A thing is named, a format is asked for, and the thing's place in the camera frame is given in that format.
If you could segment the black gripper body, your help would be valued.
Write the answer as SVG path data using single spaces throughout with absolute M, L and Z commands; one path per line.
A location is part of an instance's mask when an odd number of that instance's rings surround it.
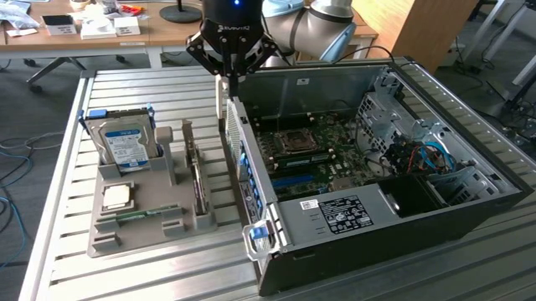
M 220 55 L 238 53 L 242 38 L 247 53 L 263 36 L 260 25 L 262 1 L 201 1 L 200 36 Z

